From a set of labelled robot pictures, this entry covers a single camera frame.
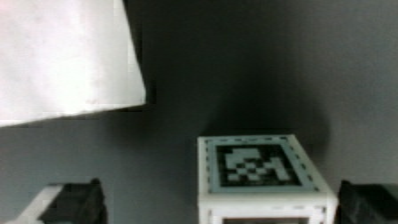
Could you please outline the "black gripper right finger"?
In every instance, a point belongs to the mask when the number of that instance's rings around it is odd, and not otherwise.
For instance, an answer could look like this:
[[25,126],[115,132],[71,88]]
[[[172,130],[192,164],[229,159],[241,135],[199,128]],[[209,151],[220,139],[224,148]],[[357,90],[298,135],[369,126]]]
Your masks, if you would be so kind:
[[398,184],[341,181],[336,224],[398,224]]

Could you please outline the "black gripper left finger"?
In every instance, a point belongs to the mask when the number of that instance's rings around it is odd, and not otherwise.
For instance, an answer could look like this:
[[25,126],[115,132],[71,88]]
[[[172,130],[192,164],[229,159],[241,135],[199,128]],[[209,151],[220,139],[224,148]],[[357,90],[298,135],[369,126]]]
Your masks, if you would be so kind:
[[108,224],[99,179],[49,184],[10,224]]

